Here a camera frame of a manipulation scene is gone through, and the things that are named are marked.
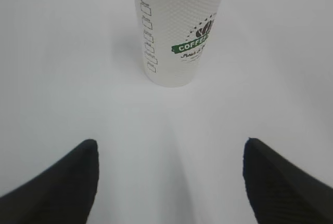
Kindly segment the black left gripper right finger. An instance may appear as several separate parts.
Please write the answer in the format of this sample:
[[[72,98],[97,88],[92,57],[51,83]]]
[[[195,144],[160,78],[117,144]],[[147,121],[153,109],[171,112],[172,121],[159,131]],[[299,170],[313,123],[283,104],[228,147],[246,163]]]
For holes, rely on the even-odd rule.
[[[242,175],[258,223],[332,223],[332,188],[257,138],[245,143]]]

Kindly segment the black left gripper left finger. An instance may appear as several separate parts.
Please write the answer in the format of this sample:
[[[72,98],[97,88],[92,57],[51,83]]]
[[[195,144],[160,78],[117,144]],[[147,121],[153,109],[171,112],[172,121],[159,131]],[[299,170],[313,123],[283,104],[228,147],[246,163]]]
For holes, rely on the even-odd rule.
[[[1,223],[87,223],[98,181],[98,145],[88,139],[2,196]]]

